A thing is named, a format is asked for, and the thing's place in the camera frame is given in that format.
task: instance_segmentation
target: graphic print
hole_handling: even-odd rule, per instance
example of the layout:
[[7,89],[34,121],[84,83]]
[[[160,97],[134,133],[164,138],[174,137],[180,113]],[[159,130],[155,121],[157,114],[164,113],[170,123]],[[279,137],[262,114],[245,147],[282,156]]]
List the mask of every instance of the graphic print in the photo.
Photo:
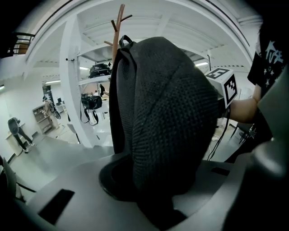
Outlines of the graphic print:
[[283,59],[282,59],[282,51],[279,51],[277,49],[275,49],[274,47],[274,42],[270,41],[269,45],[266,49],[266,60],[269,59],[269,63],[272,63],[273,59],[274,59],[274,64],[276,62],[280,62],[283,63]]
[[224,84],[225,88],[225,97],[227,99],[227,105],[230,104],[230,102],[234,99],[234,97],[237,95],[237,86],[236,86],[236,80],[235,76],[232,75],[227,82]]

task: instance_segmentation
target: black cable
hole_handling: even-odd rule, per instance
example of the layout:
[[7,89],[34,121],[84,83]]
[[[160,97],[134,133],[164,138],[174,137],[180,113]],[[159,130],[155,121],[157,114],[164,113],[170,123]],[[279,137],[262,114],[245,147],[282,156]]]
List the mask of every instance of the black cable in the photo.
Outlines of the black cable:
[[24,189],[26,189],[26,190],[28,190],[28,191],[30,191],[30,192],[36,193],[36,191],[32,190],[31,188],[28,188],[28,187],[26,187],[26,186],[24,186],[24,185],[22,185],[22,184],[20,184],[20,183],[18,183],[18,182],[17,182],[17,184],[18,184],[21,188],[24,188]]
[[216,152],[219,144],[221,143],[221,141],[222,141],[222,139],[223,139],[223,136],[224,136],[224,134],[225,134],[225,132],[226,132],[226,130],[227,130],[227,127],[228,127],[228,123],[229,123],[229,119],[230,119],[230,114],[231,114],[231,110],[230,110],[230,107],[229,107],[229,108],[228,108],[227,122],[226,122],[226,125],[225,125],[225,128],[224,128],[224,131],[223,131],[221,137],[219,138],[219,140],[217,141],[217,143],[215,144],[213,150],[210,152],[210,154],[209,154],[209,156],[208,156],[208,158],[207,158],[208,161],[213,158],[213,156],[215,155],[215,152]]
[[210,71],[211,71],[211,59],[210,59],[210,56],[208,55],[209,57],[209,66],[210,66]]

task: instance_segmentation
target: person's arm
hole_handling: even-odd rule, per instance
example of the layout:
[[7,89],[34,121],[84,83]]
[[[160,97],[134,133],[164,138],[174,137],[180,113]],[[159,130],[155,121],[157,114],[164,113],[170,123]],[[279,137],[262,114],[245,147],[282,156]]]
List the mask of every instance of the person's arm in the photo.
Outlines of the person's arm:
[[109,96],[109,92],[107,92],[107,91],[104,91],[103,93],[104,93],[104,94],[106,94],[107,96]]
[[257,104],[261,99],[261,87],[256,84],[253,97],[246,100],[234,100],[231,103],[230,119],[240,123],[253,123],[257,112]]

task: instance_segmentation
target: black bag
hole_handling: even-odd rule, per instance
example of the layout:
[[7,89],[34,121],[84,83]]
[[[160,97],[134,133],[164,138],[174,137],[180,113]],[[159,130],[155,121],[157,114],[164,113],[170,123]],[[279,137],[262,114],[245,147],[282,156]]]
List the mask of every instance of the black bag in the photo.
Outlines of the black bag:
[[86,123],[88,123],[90,121],[90,117],[89,117],[89,112],[87,112],[87,110],[93,110],[92,114],[96,120],[96,124],[98,124],[98,116],[96,114],[96,112],[94,110],[100,108],[103,105],[103,102],[101,100],[100,96],[88,96],[88,94],[82,94],[81,96],[81,102],[82,105],[84,106],[84,113],[86,115],[86,118],[88,119]]
[[88,110],[95,110],[103,105],[100,96],[88,96],[88,94],[82,94],[81,102]]
[[112,71],[106,64],[96,64],[93,65],[89,70],[89,78],[95,78],[98,76],[110,75]]
[[18,124],[20,123],[19,120],[16,120],[16,118],[11,118],[8,120],[8,127],[12,135],[17,135],[19,132],[19,127]]
[[109,90],[113,148],[130,154],[138,205],[163,230],[185,218],[171,197],[194,182],[217,123],[217,94],[167,39],[124,36],[119,43]]

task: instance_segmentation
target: black strap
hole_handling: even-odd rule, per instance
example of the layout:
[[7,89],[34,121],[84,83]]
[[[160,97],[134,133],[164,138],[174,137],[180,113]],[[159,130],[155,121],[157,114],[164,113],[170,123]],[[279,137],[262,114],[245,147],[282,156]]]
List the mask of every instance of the black strap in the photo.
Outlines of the black strap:
[[85,108],[84,113],[85,113],[86,118],[88,119],[88,122],[89,122],[90,121],[90,117],[89,117],[89,114],[87,112],[87,108]]
[[[84,122],[86,124],[86,123],[88,123],[90,121],[89,110],[87,108],[85,108],[84,109],[84,113],[85,113],[85,116],[86,116],[86,118],[88,120],[87,122]],[[94,110],[92,111],[92,115],[94,116],[94,118],[96,120],[96,124],[94,124],[94,125],[97,125],[98,124],[98,115],[96,114],[96,112]]]
[[120,41],[118,42],[119,45],[121,46],[121,48],[123,48],[125,46],[125,44],[123,42],[124,40],[128,41],[128,43],[132,42],[132,40],[127,35],[122,36]]
[[92,114],[93,114],[93,116],[94,116],[94,118],[96,120],[96,124],[98,124],[98,115],[96,114],[95,111],[92,111]]

